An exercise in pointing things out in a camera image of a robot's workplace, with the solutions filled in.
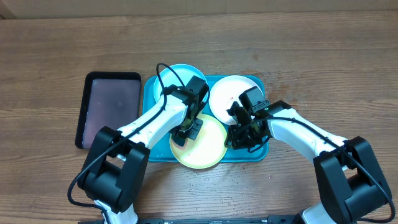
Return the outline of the light blue plate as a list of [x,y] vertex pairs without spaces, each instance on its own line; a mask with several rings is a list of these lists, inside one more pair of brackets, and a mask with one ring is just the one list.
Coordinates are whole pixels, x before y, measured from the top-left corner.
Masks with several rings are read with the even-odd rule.
[[[201,71],[199,71],[199,69],[197,69],[192,65],[180,63],[180,64],[171,65],[170,67],[177,73],[177,75],[180,77],[184,85],[187,85],[193,76],[201,78],[202,80],[207,82],[204,74]],[[164,87],[168,87],[170,85],[176,85],[176,86],[181,85],[179,79],[168,68],[165,68],[160,72],[160,77],[162,79]],[[158,77],[155,77],[153,91],[154,91],[153,95],[155,102],[158,102],[162,92],[162,88]]]

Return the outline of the pink cleaning sponge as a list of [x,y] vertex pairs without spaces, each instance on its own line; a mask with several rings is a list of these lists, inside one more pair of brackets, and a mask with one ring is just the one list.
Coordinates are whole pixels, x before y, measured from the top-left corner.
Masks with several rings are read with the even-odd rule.
[[187,138],[177,137],[173,140],[173,143],[177,149],[184,151],[187,146]]

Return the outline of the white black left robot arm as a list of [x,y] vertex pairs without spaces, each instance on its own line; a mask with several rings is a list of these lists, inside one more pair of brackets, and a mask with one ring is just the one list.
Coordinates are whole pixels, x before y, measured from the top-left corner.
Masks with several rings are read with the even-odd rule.
[[203,121],[198,119],[209,86],[192,77],[182,86],[162,90],[163,98],[135,122],[113,130],[101,128],[81,172],[72,181],[94,200],[105,223],[136,223],[133,203],[141,189],[151,148],[166,134],[183,146],[196,139]]

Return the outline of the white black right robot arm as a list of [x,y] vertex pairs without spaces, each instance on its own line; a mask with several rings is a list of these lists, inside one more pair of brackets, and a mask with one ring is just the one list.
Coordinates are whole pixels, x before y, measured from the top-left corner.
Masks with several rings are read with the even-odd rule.
[[279,223],[389,223],[396,217],[387,180],[364,138],[331,134],[284,101],[270,104],[257,87],[242,92],[227,113],[235,124],[228,128],[226,146],[254,152],[274,138],[314,166],[320,203]]

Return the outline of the yellow green plate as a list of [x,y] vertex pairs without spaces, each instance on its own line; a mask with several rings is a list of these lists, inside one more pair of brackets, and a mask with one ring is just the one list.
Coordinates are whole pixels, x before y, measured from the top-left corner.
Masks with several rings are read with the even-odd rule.
[[214,117],[199,114],[203,121],[196,140],[186,138],[179,146],[170,138],[170,148],[175,158],[183,165],[193,169],[206,169],[217,163],[226,154],[224,141],[227,137],[224,126]]

